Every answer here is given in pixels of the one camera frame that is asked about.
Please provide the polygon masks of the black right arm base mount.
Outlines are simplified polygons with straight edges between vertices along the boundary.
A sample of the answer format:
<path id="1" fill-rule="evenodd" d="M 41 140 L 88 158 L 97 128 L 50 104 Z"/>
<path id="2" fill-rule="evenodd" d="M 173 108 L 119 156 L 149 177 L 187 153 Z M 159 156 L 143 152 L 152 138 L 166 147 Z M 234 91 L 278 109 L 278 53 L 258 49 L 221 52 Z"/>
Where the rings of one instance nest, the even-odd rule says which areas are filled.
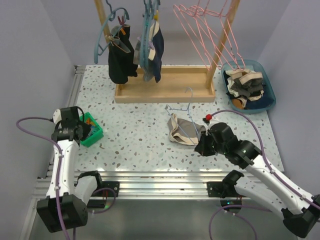
<path id="1" fill-rule="evenodd" d="M 208 181 L 206 183 L 207 195 L 209 198 L 236 198 L 238 193 L 233 185 L 222 181 Z"/>

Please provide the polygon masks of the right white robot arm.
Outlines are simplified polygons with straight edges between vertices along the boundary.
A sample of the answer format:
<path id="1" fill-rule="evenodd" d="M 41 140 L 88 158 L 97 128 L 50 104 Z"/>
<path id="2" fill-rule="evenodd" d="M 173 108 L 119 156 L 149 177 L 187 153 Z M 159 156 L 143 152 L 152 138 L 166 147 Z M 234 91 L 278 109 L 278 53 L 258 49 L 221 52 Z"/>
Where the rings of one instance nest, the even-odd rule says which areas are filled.
<path id="1" fill-rule="evenodd" d="M 217 188 L 221 198 L 248 197 L 276 214 L 292 234 L 303 239 L 319 221 L 320 196 L 297 186 L 256 145 L 238 139 L 226 123 L 219 122 L 202 131 L 195 151 L 204 157 L 221 154 L 262 183 L 257 186 L 242 172 L 232 170 Z"/>

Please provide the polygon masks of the blue wire hanger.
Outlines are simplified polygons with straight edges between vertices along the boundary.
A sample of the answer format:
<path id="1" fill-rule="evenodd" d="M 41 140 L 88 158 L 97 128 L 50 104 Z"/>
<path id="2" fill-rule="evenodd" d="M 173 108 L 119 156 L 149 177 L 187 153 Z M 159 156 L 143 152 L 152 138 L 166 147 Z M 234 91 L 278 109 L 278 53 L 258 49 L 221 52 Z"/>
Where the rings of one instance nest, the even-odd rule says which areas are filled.
<path id="1" fill-rule="evenodd" d="M 188 117 L 188 121 L 195 123 L 192 114 L 191 114 L 191 106 L 193 103 L 193 89 L 191 87 L 187 87 L 185 90 L 185 93 L 190 92 L 190 97 L 187 98 L 187 106 L 184 108 L 174 108 L 171 107 L 169 104 L 166 104 L 164 107 L 164 110 L 166 111 L 169 118 L 172 114 L 175 114 L 175 112 L 185 112 L 186 116 Z"/>

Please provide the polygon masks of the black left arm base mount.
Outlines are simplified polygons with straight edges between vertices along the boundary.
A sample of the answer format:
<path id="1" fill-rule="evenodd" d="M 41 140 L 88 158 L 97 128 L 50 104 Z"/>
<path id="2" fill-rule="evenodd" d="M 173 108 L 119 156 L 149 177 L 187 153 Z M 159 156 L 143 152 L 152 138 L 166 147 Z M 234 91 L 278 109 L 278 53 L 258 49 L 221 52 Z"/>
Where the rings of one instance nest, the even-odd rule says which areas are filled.
<path id="1" fill-rule="evenodd" d="M 89 183 L 89 180 L 91 179 L 93 179 L 93 183 L 96 183 L 96 188 L 94 190 L 91 190 L 88 187 L 88 185 L 89 186 L 92 185 L 91 183 Z M 79 185 L 80 182 L 83 182 L 83 181 L 85 181 L 85 184 L 86 184 L 85 189 L 89 190 L 89 193 L 91 193 L 92 197 L 117 198 L 119 196 L 120 182 L 102 180 L 102 177 L 97 170 L 81 173 L 77 177 L 77 185 Z"/>

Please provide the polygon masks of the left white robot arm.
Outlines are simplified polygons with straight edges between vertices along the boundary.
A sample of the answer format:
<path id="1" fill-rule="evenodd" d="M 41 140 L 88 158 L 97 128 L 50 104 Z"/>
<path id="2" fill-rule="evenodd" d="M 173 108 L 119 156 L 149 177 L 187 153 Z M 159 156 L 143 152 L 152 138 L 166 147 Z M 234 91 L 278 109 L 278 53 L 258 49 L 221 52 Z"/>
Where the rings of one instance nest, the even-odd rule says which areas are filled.
<path id="1" fill-rule="evenodd" d="M 54 142 L 54 162 L 50 186 L 45 199 L 36 210 L 50 233 L 85 226 L 88 222 L 88 202 L 91 196 L 103 193 L 104 184 L 97 171 L 75 178 L 75 160 L 81 141 L 91 131 L 78 106 L 61 108 L 53 114 L 55 123 L 51 140 Z"/>

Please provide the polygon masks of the grey beige underwear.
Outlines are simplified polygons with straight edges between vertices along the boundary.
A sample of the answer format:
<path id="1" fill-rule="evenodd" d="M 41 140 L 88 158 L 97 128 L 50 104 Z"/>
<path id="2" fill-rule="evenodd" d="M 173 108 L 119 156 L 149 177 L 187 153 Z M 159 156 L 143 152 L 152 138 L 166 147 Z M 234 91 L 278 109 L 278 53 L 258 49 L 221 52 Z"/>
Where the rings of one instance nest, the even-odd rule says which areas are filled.
<path id="1" fill-rule="evenodd" d="M 199 143 L 201 132 L 206 130 L 204 125 L 178 118 L 175 113 L 169 118 L 167 126 L 169 140 L 186 146 L 196 146 Z"/>

